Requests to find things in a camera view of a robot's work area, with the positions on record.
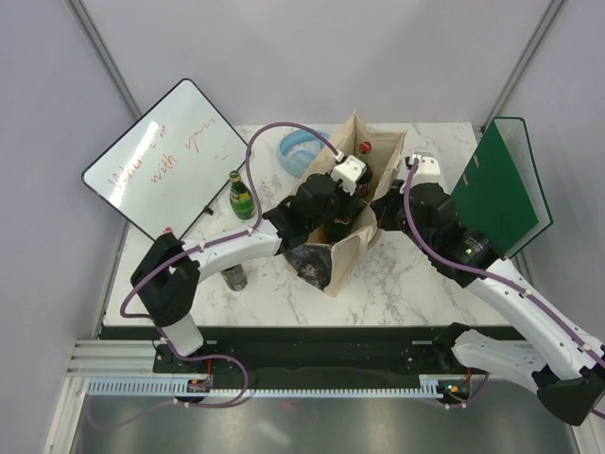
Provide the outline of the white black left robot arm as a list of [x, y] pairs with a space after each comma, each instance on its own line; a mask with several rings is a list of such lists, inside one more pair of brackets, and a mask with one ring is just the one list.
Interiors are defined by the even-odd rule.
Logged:
[[313, 232], [350, 217], [368, 195], [371, 178], [357, 181], [333, 174], [313, 174], [296, 193], [268, 210], [260, 220], [223, 237], [187, 247], [174, 234], [160, 235], [130, 278], [149, 318], [175, 349], [175, 361], [196, 372], [207, 349], [191, 314], [198, 284], [247, 261], [289, 253], [308, 242]]

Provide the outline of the green Perrier bottle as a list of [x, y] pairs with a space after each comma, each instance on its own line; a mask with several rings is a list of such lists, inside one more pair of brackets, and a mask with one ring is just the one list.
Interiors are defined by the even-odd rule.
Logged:
[[325, 242], [334, 245], [358, 229], [358, 221], [362, 208], [355, 208], [347, 218], [334, 218], [323, 228]]
[[256, 215], [256, 205], [250, 189], [242, 181], [241, 175], [237, 170], [232, 170], [229, 175], [230, 204], [235, 215], [242, 220], [249, 220]]

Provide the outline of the Coca-Cola glass bottle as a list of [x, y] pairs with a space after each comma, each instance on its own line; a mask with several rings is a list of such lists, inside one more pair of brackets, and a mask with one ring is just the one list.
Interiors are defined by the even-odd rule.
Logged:
[[372, 144], [369, 141], [364, 141], [359, 144], [358, 158], [366, 166], [366, 170], [358, 182], [359, 195], [360, 195], [361, 199], [366, 199], [371, 191], [372, 177], [373, 177], [372, 166], [370, 164], [371, 152], [372, 152]]

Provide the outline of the cream canvas Monet tote bag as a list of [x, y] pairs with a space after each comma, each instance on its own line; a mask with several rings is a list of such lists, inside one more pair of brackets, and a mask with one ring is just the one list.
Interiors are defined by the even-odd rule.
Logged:
[[325, 242], [323, 225], [313, 231], [305, 243], [285, 252], [286, 262], [307, 284], [329, 296], [337, 296], [360, 256], [379, 239], [381, 229], [377, 226], [371, 204], [387, 193], [399, 173], [405, 140], [403, 131], [377, 130], [366, 124], [357, 113], [330, 134], [331, 144], [347, 156], [358, 158], [359, 144], [364, 141], [372, 144], [372, 186], [357, 219], [355, 232], [330, 245]]

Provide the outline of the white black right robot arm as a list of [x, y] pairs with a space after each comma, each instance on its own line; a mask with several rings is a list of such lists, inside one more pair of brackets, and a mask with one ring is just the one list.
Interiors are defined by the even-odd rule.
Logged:
[[450, 340], [433, 348], [433, 360], [451, 373], [460, 366], [494, 373], [534, 393], [571, 426], [604, 416], [604, 343], [564, 316], [481, 232], [459, 220], [453, 198], [437, 183], [396, 181], [372, 203], [380, 227], [406, 234], [441, 275], [482, 299], [530, 344], [495, 340], [453, 323]]

